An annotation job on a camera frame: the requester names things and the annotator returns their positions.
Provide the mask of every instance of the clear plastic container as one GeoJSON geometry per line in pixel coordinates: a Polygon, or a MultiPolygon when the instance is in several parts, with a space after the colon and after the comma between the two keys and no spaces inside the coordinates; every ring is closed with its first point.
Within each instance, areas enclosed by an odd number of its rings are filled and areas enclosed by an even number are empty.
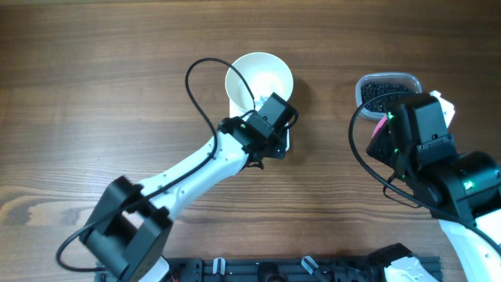
{"type": "MultiPolygon", "coordinates": [[[[370,82],[401,84],[407,86],[415,93],[421,93],[423,91],[420,81],[412,74],[399,72],[366,74],[360,78],[359,82],[357,82],[357,85],[355,86],[355,101],[357,103],[357,107],[362,105],[362,86],[370,82]]],[[[384,117],[384,113],[377,113],[363,108],[360,112],[360,117],[379,121],[384,117]]]]}

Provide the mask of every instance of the black cable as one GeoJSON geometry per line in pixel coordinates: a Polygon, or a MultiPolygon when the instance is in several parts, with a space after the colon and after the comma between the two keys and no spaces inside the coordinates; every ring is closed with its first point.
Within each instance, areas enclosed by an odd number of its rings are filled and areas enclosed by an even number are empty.
{"type": "Polygon", "coordinates": [[[289,128],[292,128],[295,124],[296,124],[296,121],[299,119],[299,113],[297,111],[294,112],[294,120],[289,124],[289,125],[286,125],[283,130],[287,130],[289,128]]]}
{"type": "MultiPolygon", "coordinates": [[[[393,180],[395,180],[396,178],[397,178],[397,174],[393,172],[393,174],[392,174],[390,177],[388,177],[388,179],[386,179],[386,181],[387,181],[388,183],[392,183],[392,182],[393,182],[393,180]]],[[[407,207],[409,207],[409,208],[421,208],[421,206],[420,206],[420,205],[415,205],[415,206],[413,206],[413,205],[410,205],[410,204],[404,203],[404,202],[402,202],[402,201],[400,201],[400,200],[397,200],[397,199],[393,198],[392,196],[389,196],[388,194],[386,194],[386,189],[387,189],[387,186],[383,186],[383,195],[384,195],[387,199],[390,199],[390,200],[392,200],[392,201],[396,201],[397,203],[399,203],[399,204],[403,204],[403,205],[405,205],[405,206],[407,206],[407,207]]]]}
{"type": "Polygon", "coordinates": [[[249,110],[249,111],[248,111],[248,112],[246,112],[245,114],[242,114],[242,115],[240,116],[240,118],[245,118],[245,117],[246,117],[247,115],[249,115],[250,113],[257,113],[257,111],[256,111],[256,110],[249,110]]]}
{"type": "Polygon", "coordinates": [[[390,95],[398,95],[398,94],[402,94],[402,92],[392,92],[392,93],[386,93],[386,94],[382,94],[380,96],[377,96],[377,97],[374,97],[372,99],[370,99],[369,101],[363,103],[362,105],[360,105],[360,107],[355,111],[355,113],[353,114],[353,116],[351,117],[351,120],[350,120],[350,125],[348,127],[348,142],[350,143],[350,147],[351,147],[351,151],[353,153],[353,155],[355,156],[355,158],[357,159],[357,161],[360,163],[360,165],[373,177],[375,178],[377,181],[379,181],[380,183],[382,183],[384,186],[387,186],[388,189],[394,191],[395,193],[397,193],[399,196],[402,196],[404,197],[405,199],[409,200],[409,201],[412,201],[416,204],[419,204],[421,206],[423,206],[424,208],[427,208],[429,209],[430,211],[433,211],[445,218],[447,218],[447,220],[451,221],[451,222],[456,222],[456,223],[459,223],[460,225],[464,226],[466,229],[469,229],[471,230],[472,232],[474,232],[475,234],[477,234],[480,238],[484,239],[492,248],[494,248],[494,250],[498,253],[499,256],[501,256],[501,246],[499,246],[498,244],[495,243],[495,241],[493,239],[491,239],[491,237],[487,236],[487,234],[485,234],[484,232],[482,232],[480,229],[478,229],[476,226],[460,219],[459,217],[451,214],[451,213],[448,213],[446,211],[442,211],[441,209],[439,208],[436,208],[436,207],[433,207],[433,206],[430,206],[429,204],[426,204],[422,201],[419,201],[417,200],[416,198],[414,198],[413,196],[411,196],[410,194],[406,193],[405,191],[403,190],[400,190],[397,186],[394,186],[393,184],[390,184],[388,183],[386,180],[384,180],[384,178],[377,174],[377,172],[375,172],[363,159],[362,157],[360,156],[359,152],[357,151],[357,148],[356,148],[356,145],[355,145],[355,141],[353,140],[353,129],[355,128],[355,122],[357,120],[357,118],[359,117],[360,115],[360,112],[362,111],[362,109],[370,102],[373,102],[375,101],[376,99],[379,99],[379,98],[382,98],[382,97],[385,97],[385,96],[390,96],[390,95]]]}
{"type": "Polygon", "coordinates": [[[188,81],[188,78],[189,78],[189,74],[191,73],[192,69],[199,63],[202,63],[202,62],[206,62],[206,61],[215,61],[215,62],[219,62],[219,63],[223,63],[225,64],[226,66],[230,67],[232,70],[234,70],[236,72],[236,74],[239,75],[240,79],[242,79],[243,83],[245,84],[245,86],[247,87],[247,90],[249,91],[250,93],[250,97],[252,97],[252,101],[254,103],[254,95],[252,94],[252,91],[251,91],[251,88],[249,87],[249,85],[247,84],[245,78],[243,78],[243,75],[234,67],[232,66],[231,63],[228,63],[224,60],[221,60],[221,59],[217,59],[217,58],[204,58],[204,59],[200,59],[198,61],[196,61],[195,63],[193,63],[187,70],[186,72],[186,76],[185,76],[185,87],[186,87],[186,91],[188,92],[188,96],[189,98],[191,99],[193,105],[195,106],[195,108],[198,110],[198,112],[202,115],[202,117],[204,118],[205,122],[207,122],[207,125],[209,125],[209,128],[211,129],[211,132],[212,132],[212,136],[214,137],[214,145],[212,147],[212,151],[207,155],[207,157],[202,161],[200,162],[196,167],[192,168],[190,171],[188,171],[187,173],[185,173],[184,175],[181,175],[179,176],[176,180],[173,180],[171,183],[167,184],[166,186],[160,188],[159,190],[145,196],[143,199],[139,200],[139,201],[136,201],[134,203],[131,203],[131,204],[128,204],[127,206],[123,207],[123,208],[118,208],[116,209],[115,211],[111,211],[109,213],[107,213],[106,215],[104,215],[101,219],[99,220],[96,220],[94,222],[91,222],[89,223],[88,225],[80,228],[77,232],[73,233],[71,236],[69,236],[60,246],[59,248],[57,249],[57,252],[56,252],[56,261],[57,261],[57,264],[61,267],[63,267],[64,269],[67,269],[67,270],[70,270],[70,271],[73,271],[73,272],[79,272],[79,273],[86,273],[86,272],[97,272],[97,271],[104,271],[105,269],[103,267],[95,267],[95,268],[79,268],[79,267],[74,267],[74,266],[69,266],[67,265],[65,262],[63,262],[62,260],[62,254],[63,254],[63,251],[64,249],[75,239],[77,239],[80,235],[83,234],[83,232],[87,231],[87,230],[90,230],[92,227],[94,226],[97,226],[98,224],[100,224],[101,222],[104,222],[106,221],[107,219],[110,219],[110,218],[113,218],[114,216],[116,215],[119,215],[121,214],[122,212],[124,212],[125,210],[134,210],[135,208],[137,208],[139,205],[143,204],[144,202],[148,201],[149,199],[157,196],[157,195],[160,195],[161,193],[163,193],[164,191],[168,190],[169,188],[171,188],[172,186],[180,183],[182,180],[188,178],[190,175],[192,175],[193,173],[195,173],[196,171],[198,171],[199,169],[201,169],[207,162],[209,162],[215,155],[216,153],[216,150],[218,148],[218,135],[217,135],[217,132],[214,128],[214,126],[212,125],[211,121],[209,120],[209,118],[207,117],[207,115],[204,113],[204,111],[202,110],[202,108],[198,105],[198,103],[196,102],[195,98],[193,97],[193,94],[191,93],[191,90],[189,89],[189,81],[188,81]]]}

